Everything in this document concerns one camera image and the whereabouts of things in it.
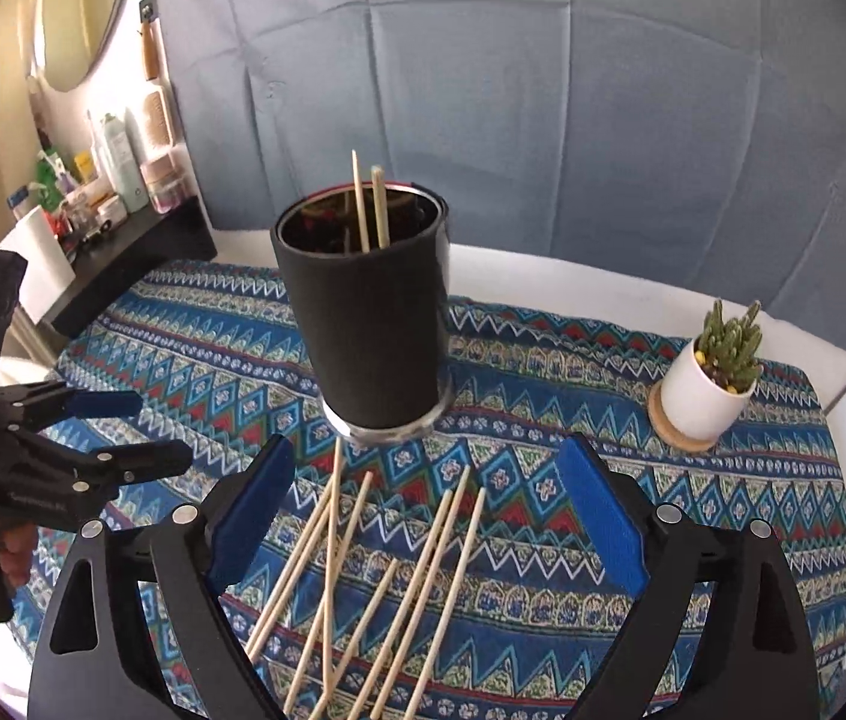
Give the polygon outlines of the white paper sheet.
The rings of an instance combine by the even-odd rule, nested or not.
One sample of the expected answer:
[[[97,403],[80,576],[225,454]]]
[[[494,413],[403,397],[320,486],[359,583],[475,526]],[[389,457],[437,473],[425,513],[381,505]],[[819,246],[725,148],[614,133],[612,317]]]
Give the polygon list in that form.
[[[19,304],[32,323],[39,323],[76,278],[44,211],[33,208],[18,220],[0,241],[0,250],[21,255],[28,264]]]

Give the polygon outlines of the green bottle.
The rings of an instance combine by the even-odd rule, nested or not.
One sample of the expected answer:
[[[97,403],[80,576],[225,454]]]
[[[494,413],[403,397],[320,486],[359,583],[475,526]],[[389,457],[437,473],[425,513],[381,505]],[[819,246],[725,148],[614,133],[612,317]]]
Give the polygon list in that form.
[[[57,187],[57,172],[53,169],[53,165],[47,159],[47,154],[44,151],[37,153],[36,184],[39,185],[37,198],[42,206],[42,210],[49,213],[49,215],[53,215],[55,211],[59,210],[59,206],[64,201],[65,195]]]

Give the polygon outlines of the black side shelf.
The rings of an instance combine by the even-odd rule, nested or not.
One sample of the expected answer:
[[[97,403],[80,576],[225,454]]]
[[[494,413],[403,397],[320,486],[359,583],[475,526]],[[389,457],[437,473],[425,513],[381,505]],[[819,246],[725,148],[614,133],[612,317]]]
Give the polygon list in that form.
[[[217,254],[197,197],[166,215],[145,208],[76,257],[75,281],[41,323],[62,337],[76,338],[151,270],[174,260],[210,262]]]

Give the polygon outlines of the round wooden coaster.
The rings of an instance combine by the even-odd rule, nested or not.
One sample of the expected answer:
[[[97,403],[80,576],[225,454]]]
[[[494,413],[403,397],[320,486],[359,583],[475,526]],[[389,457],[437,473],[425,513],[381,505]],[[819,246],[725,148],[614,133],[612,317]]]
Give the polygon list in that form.
[[[693,439],[693,437],[680,433],[679,429],[670,421],[669,416],[665,414],[662,406],[662,383],[660,382],[654,383],[649,390],[649,395],[647,395],[647,416],[649,416],[652,429],[659,434],[665,444],[674,447],[674,449],[682,450],[686,454],[701,454],[701,452],[708,452],[716,445],[714,439]]]

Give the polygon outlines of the white pot with succulent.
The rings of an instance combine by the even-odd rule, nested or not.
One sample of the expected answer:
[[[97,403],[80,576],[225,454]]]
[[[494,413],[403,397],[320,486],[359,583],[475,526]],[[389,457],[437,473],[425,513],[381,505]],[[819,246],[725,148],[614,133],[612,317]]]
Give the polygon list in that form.
[[[760,310],[754,301],[742,316],[727,317],[716,299],[701,332],[672,362],[661,380],[662,406],[680,433],[718,440],[742,415],[763,371]]]

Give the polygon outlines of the white lotion bottle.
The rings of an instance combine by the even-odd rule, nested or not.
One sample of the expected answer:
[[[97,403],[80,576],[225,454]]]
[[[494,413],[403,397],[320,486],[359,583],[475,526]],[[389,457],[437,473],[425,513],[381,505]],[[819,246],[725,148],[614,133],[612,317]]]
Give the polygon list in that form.
[[[117,119],[115,115],[106,114],[101,122],[101,132],[103,132],[115,192],[121,195],[130,215],[138,213],[149,204],[148,190],[143,182],[124,122]]]

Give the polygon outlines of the pink glass jar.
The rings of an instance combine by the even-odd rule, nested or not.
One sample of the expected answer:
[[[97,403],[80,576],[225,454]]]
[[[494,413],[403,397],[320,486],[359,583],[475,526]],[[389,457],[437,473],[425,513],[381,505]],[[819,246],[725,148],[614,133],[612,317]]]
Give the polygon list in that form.
[[[163,153],[140,166],[149,201],[160,215],[178,208],[188,197],[184,174],[172,161],[171,153]]]

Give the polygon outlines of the blue patterned tablecloth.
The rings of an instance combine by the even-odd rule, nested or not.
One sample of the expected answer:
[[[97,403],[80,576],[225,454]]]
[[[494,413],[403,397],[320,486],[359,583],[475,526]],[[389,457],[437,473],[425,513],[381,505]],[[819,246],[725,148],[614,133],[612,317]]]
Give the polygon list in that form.
[[[583,694],[631,608],[569,502],[556,470],[581,434],[654,504],[705,527],[768,523],[804,605],[818,710],[836,704],[846,652],[846,488],[809,376],[765,361],[752,401],[708,452],[686,454],[652,429],[647,395],[682,351],[676,338],[516,305],[448,305],[449,406],[426,436],[347,447],[337,546],[366,472],[373,486],[334,593],[334,670],[392,559],[397,572],[322,717],[350,713],[412,578],[444,493],[470,468],[439,574],[384,713],[415,689],[459,561],[473,504],[487,491],[466,578],[417,710],[434,718],[562,718]],[[122,489],[101,518],[111,530],[161,522],[242,472],[263,443],[286,437],[296,477],[254,561],[220,605],[247,642],[302,528],[330,484],[334,429],[280,275],[270,268],[172,262],[127,289],[57,359],[82,390],[135,390],[133,418],[71,419],[50,429],[83,452],[179,439],[183,475]],[[311,628],[320,628],[325,528],[257,660],[280,706]],[[316,632],[293,717],[324,692]]]

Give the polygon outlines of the black cylindrical utensil holder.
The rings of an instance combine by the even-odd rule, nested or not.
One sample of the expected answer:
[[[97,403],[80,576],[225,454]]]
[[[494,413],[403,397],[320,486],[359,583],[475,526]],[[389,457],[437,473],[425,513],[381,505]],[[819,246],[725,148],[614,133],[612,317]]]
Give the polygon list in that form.
[[[386,185],[391,245],[359,240],[353,190],[286,208],[270,239],[325,417],[363,445],[427,433],[452,395],[449,207],[423,185]]]

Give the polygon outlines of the blue-grey padded headboard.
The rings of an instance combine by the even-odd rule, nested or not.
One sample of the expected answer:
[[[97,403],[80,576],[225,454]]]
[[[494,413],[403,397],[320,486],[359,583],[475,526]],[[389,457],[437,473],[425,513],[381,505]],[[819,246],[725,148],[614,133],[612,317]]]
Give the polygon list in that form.
[[[464,244],[759,302],[846,348],[846,0],[158,0],[211,222],[353,166]]]

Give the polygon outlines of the round wall mirror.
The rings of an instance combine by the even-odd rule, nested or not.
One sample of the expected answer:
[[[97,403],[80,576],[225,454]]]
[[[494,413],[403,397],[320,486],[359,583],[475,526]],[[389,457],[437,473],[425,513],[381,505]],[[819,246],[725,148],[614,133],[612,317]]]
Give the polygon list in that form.
[[[34,0],[32,66],[37,78],[70,93],[109,46],[125,0]]]

